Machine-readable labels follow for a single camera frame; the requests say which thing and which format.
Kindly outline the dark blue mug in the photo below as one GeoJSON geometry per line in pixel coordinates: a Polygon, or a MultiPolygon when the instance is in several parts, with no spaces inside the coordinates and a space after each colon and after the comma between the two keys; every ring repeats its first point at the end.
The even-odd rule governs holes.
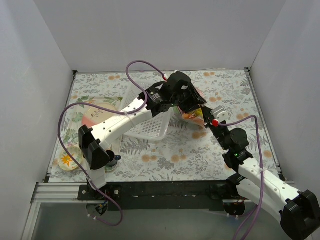
{"type": "Polygon", "coordinates": [[[112,150],[106,151],[107,156],[109,157],[109,162],[106,164],[109,168],[113,168],[118,164],[118,161],[122,159],[120,155],[116,155],[112,150]]]}

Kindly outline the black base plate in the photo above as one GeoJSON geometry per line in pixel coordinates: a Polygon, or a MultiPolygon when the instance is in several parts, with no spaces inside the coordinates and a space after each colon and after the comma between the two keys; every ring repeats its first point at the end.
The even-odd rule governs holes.
{"type": "Polygon", "coordinates": [[[228,180],[110,182],[101,191],[123,210],[209,210],[245,213],[245,200],[228,180]]]}

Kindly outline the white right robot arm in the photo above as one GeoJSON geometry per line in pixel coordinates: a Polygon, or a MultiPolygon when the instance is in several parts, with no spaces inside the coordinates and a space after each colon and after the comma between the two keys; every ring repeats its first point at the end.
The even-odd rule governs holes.
{"type": "Polygon", "coordinates": [[[263,168],[263,160],[256,160],[247,151],[245,130],[229,130],[228,113],[220,106],[211,109],[201,105],[204,126],[209,128],[226,152],[226,165],[236,172],[236,181],[226,186],[232,199],[240,196],[254,202],[257,210],[264,209],[279,223],[292,240],[305,240],[320,227],[320,205],[310,190],[300,191],[263,168]]]}

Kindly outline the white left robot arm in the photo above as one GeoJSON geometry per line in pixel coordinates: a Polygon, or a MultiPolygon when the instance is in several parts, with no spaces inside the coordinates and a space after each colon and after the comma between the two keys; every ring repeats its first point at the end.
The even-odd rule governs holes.
{"type": "Polygon", "coordinates": [[[137,125],[166,113],[170,108],[178,107],[188,113],[204,104],[206,100],[192,84],[190,77],[177,71],[168,80],[156,82],[141,92],[119,114],[91,128],[86,125],[80,127],[78,143],[86,160],[89,194],[95,200],[106,196],[105,167],[118,163],[115,153],[109,150],[116,139],[137,125]]]}

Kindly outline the aluminium frame rail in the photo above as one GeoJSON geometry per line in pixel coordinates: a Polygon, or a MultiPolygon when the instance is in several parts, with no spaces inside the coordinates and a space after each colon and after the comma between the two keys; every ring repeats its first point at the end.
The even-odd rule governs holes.
{"type": "Polygon", "coordinates": [[[280,223],[243,197],[243,215],[207,209],[109,210],[85,183],[39,183],[32,196],[25,240],[286,240],[280,223]]]}

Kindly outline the yellow banana bunch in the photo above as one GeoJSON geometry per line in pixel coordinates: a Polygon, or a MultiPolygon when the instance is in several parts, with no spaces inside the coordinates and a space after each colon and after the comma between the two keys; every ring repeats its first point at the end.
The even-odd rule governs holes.
{"type": "Polygon", "coordinates": [[[200,116],[203,117],[203,111],[202,111],[201,108],[196,109],[196,110],[194,111],[194,114],[195,114],[196,117],[200,117],[200,116]]]}

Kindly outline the floral table mat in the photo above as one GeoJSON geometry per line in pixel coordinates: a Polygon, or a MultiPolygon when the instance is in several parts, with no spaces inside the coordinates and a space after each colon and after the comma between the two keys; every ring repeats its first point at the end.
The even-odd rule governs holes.
{"type": "MultiPolygon", "coordinates": [[[[280,172],[269,137],[259,115],[251,84],[244,70],[190,71],[192,83],[202,91],[210,108],[222,106],[230,123],[241,121],[247,133],[248,151],[263,159],[264,169],[280,172]]],[[[131,84],[161,80],[156,72],[78,73],[70,93],[70,103],[106,103],[120,109],[123,95],[131,84]]],[[[161,141],[124,136],[113,146],[121,156],[114,171],[107,173],[109,182],[225,180],[234,172],[223,159],[223,150],[210,130],[181,120],[173,113],[167,133],[161,141]]]]}

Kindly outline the pink beige round plate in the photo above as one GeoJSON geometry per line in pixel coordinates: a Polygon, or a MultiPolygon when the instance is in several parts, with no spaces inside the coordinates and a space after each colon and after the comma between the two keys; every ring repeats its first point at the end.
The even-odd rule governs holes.
{"type": "Polygon", "coordinates": [[[108,120],[113,115],[114,114],[112,112],[104,111],[95,107],[89,107],[83,114],[81,124],[91,128],[92,126],[108,120]]]}

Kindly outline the clear zip top bag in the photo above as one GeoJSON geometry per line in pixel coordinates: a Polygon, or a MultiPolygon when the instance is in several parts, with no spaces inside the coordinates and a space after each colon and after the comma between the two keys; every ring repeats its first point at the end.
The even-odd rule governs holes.
{"type": "Polygon", "coordinates": [[[187,123],[204,126],[204,116],[201,109],[207,101],[203,93],[193,85],[183,85],[175,93],[177,106],[173,108],[174,114],[187,123]]]}

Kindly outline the white plastic basket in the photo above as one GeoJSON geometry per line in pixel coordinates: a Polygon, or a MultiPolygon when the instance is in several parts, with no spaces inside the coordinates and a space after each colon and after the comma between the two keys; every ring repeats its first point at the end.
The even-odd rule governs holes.
{"type": "MultiPolygon", "coordinates": [[[[119,109],[122,110],[127,107],[141,92],[141,90],[131,83],[123,95],[119,109]]],[[[167,134],[171,115],[172,109],[170,108],[167,112],[160,113],[155,118],[142,122],[124,135],[148,141],[161,141],[167,134]]]]}

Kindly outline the small flower coaster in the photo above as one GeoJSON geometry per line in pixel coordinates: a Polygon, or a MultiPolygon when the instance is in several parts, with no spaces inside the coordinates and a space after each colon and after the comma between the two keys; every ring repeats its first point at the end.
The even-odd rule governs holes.
{"type": "MultiPolygon", "coordinates": [[[[83,163],[83,154],[77,145],[71,145],[67,148],[67,150],[79,164],[83,163]]],[[[65,150],[62,150],[59,154],[58,166],[64,171],[73,171],[79,167],[65,150]]]]}

